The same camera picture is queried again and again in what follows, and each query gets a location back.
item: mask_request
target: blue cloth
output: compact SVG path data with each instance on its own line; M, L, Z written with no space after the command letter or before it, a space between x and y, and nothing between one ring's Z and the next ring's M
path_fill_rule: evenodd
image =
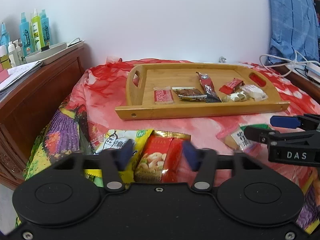
M269 54L295 59L294 50L319 61L319 23L313 0L270 0L272 36ZM268 58L268 64L281 60Z

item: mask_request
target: wooden cabinet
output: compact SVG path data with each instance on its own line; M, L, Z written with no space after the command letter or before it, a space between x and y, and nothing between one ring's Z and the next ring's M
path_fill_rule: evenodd
M23 181L36 136L50 122L84 70L73 50L41 67L0 102L0 183L15 189Z

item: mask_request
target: bed sheet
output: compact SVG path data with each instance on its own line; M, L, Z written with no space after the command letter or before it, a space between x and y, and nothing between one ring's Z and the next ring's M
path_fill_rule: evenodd
M126 104L125 84L129 71L134 64L186 62L157 59L143 59L123 62L121 59L108 58L105 65L85 71L72 93L61 103L54 117L37 137L26 169L26 179L40 172L65 155L77 150L92 151L109 129L139 130L153 128L191 134L192 143L198 148L212 148L220 154L232 154L232 150L217 136L233 130L241 124L268 123L270 117L277 115L296 115L320 113L320 106L305 92L298 89L285 78L279 78L259 65L250 64L275 85L283 100L291 101L285 112L251 114L208 118L163 119L123 121L115 107ZM273 168L294 183L305 193L306 203L297 223L310 232L318 225L320 206L320 181L316 169L292 165L270 163L267 149L255 155L264 164ZM192 182L196 173L192 172L183 158L178 172L179 182ZM231 176L228 170L216 174L215 185L220 185Z

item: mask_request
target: round black pad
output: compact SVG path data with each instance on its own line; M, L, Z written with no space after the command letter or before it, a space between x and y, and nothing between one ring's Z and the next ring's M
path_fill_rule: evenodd
M221 184L217 199L232 217L255 226L293 220L304 203L296 184L268 169L243 170Z
M75 222L91 213L100 202L98 187L68 171L41 172L21 184L12 203L23 219L43 226Z
M36 198L43 203L57 204L72 195L72 188L64 183L48 183L36 190Z
M269 204L281 197L281 191L277 186L269 183L253 183L244 188L245 196L257 203Z

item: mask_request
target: white bottle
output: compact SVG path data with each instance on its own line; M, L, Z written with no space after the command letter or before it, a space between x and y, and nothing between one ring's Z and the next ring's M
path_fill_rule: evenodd
M24 57L23 57L23 55L22 55L21 48L20 48L20 46L19 46L19 41L18 41L18 40L15 40L13 43L16 45L16 52L17 52L17 54L18 54L18 58L19 58L20 65L22 65L22 64L24 64L25 62L24 62Z
M19 62L18 54L16 52L16 48L14 44L12 44L12 41L9 42L8 52L9 52L9 59L12 67L19 66L20 62Z

